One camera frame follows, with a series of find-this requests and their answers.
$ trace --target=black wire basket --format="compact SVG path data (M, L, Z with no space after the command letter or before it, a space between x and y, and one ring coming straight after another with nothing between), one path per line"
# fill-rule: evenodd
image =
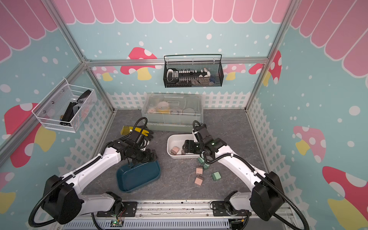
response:
M166 88L222 86L221 54L164 56L163 82Z

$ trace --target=green cube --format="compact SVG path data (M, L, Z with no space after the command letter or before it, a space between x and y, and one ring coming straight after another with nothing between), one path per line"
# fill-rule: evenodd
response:
M219 172L212 173L212 179L214 181L218 181L219 179L221 179L220 173Z
M204 164L204 163L205 163L205 160L204 160L203 158L198 158L198 162L199 162L200 164Z
M209 164L204 164L203 165L203 170L207 170L209 168Z

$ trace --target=wall-mounted basket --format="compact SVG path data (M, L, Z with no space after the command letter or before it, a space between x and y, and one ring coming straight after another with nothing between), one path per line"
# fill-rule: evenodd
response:
M163 82L166 88L222 86L221 54L164 56Z
M82 103L78 103L78 98L87 90L91 91L90 93L88 92L88 97L84 98ZM77 85L70 85L65 78L53 91L55 92L49 93L32 110L32 113L45 128L76 132L97 102L96 91ZM67 121L65 119L62 120L66 111L70 109L68 107L71 105L77 106L79 108L78 111L71 113L71 119L69 118Z

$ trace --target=gray tabletop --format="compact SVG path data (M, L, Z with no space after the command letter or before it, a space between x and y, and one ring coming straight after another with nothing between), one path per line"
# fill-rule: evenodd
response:
M121 128L124 125L133 126L141 116L141 110L118 110L105 142L120 138ZM213 138L221 138L249 163L265 170L244 110L206 109L204 123L207 124L207 129ZM224 199L234 190L249 191L230 169L217 162L204 171L204 181L201 186L194 184L195 168L199 166L197 159L172 159L166 152L167 139L173 134L180 134L180 132L154 131L154 138L148 145L148 148L156 150L158 156L161 176L157 181L132 193L121 192L116 181L116 171L126 164L126 161L122 161L94 179L83 190L83 194L102 194L111 191L125 200ZM216 171L221 175L219 181L213 181L211 177L211 174Z

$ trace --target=white wire basket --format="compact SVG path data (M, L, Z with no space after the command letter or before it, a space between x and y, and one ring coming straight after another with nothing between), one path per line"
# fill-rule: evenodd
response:
M77 102L77 99L87 90L91 93L84 100L82 106L67 121L61 121L62 116L67 110L70 102ZM86 87L70 85L64 78L33 110L39 122L48 129L66 132L77 132L89 111L97 102L96 91Z

